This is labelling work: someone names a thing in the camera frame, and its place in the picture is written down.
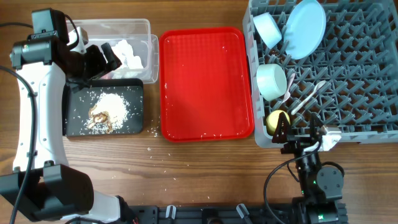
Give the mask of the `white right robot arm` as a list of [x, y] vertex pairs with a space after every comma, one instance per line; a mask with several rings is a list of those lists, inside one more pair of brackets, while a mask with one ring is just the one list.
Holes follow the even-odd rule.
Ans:
[[292, 199], [289, 223], [348, 223], [346, 205], [339, 203], [343, 198], [345, 171], [339, 164], [322, 162], [319, 153], [332, 149], [341, 139], [341, 130], [334, 125], [323, 124], [316, 114], [310, 118], [310, 135], [298, 137], [293, 134], [287, 115], [280, 113], [272, 138], [273, 143], [283, 144], [282, 154], [293, 154], [267, 176], [264, 183], [266, 210], [276, 223], [283, 223], [279, 212], [272, 208], [267, 199], [267, 186], [271, 177], [281, 168], [295, 163], [302, 196]]

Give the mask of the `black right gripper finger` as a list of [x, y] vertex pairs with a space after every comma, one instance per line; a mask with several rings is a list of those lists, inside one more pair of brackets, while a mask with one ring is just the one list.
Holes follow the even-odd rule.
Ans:
[[320, 120], [316, 113], [312, 113], [310, 117], [310, 136], [317, 137], [319, 134], [317, 131], [323, 126], [323, 122]]
[[277, 121], [277, 127], [275, 128], [274, 135], [272, 137], [272, 143], [287, 143], [289, 141], [288, 136], [290, 135], [292, 135], [290, 121], [285, 113], [280, 113]]

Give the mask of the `white paper napkin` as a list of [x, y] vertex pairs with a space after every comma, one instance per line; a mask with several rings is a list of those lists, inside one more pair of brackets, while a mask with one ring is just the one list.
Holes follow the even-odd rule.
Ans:
[[131, 70], [143, 69], [143, 65], [140, 56], [134, 55], [133, 48], [127, 40], [121, 40], [111, 48], [122, 63], [122, 65], [113, 72], [112, 79], [136, 77], [139, 72], [132, 72]]

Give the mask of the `white plastic fork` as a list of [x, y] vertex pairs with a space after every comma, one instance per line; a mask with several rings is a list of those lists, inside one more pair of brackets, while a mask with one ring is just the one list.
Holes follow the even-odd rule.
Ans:
[[287, 89], [286, 89], [286, 92], [284, 94], [284, 98], [282, 100], [282, 103], [285, 103], [290, 98], [290, 96], [291, 96], [290, 87], [292, 86], [292, 84], [294, 82], [294, 79], [295, 79], [295, 73], [292, 73], [291, 76], [289, 77], [289, 80], [288, 80], [288, 83], [287, 83]]

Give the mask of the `light blue plate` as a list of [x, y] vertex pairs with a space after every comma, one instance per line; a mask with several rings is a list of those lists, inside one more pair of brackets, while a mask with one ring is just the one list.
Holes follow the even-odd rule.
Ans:
[[285, 26], [283, 41], [288, 42], [285, 52], [300, 60], [320, 45], [326, 29], [325, 10], [316, 0], [304, 0], [293, 8]]

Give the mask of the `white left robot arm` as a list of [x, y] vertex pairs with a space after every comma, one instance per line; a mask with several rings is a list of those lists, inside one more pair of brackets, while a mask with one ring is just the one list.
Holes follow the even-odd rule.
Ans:
[[68, 165], [63, 146], [63, 92], [117, 69], [109, 44], [78, 50], [67, 26], [70, 16], [51, 8], [32, 12], [33, 33], [16, 42], [8, 72], [20, 91], [19, 145], [12, 173], [1, 177], [1, 195], [32, 222], [138, 223], [120, 196], [94, 190], [88, 175]]

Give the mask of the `yellow plastic cup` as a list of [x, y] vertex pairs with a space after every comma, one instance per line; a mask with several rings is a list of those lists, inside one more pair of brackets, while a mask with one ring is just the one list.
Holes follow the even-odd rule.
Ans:
[[280, 114], [284, 114], [288, 120], [288, 122], [290, 123], [290, 117], [288, 115], [288, 113], [286, 113], [283, 110], [275, 110], [273, 111], [267, 118], [266, 118], [266, 128], [267, 128], [267, 133], [271, 136], [274, 135], [275, 133], [275, 129], [277, 127], [277, 123], [279, 120], [279, 115]]

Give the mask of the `green bowl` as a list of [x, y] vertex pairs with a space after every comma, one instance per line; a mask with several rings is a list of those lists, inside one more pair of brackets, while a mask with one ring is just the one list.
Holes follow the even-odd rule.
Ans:
[[260, 65], [256, 74], [257, 86], [267, 101], [275, 100], [287, 90], [287, 78], [282, 67], [277, 64]]

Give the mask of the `white plastic spoon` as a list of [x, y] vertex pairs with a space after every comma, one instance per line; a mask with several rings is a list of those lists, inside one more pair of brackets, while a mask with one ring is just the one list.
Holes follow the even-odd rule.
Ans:
[[291, 112], [291, 115], [295, 115], [310, 99], [311, 97], [321, 88], [325, 85], [326, 81], [320, 81], [319, 83], [317, 83], [313, 89], [313, 91], [311, 92], [311, 94], [309, 94], [306, 99], [302, 100]]

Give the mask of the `light blue small bowl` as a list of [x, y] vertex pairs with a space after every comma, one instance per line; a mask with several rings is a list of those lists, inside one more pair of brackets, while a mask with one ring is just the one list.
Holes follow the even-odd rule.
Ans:
[[282, 40], [282, 34], [270, 13], [255, 16], [253, 21], [261, 39], [270, 49]]

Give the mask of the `food scraps with rice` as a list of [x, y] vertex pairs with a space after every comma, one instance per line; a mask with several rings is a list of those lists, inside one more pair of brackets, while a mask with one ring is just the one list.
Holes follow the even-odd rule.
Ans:
[[85, 123], [90, 134], [111, 134], [127, 121], [129, 102], [116, 93], [102, 93], [88, 111]]

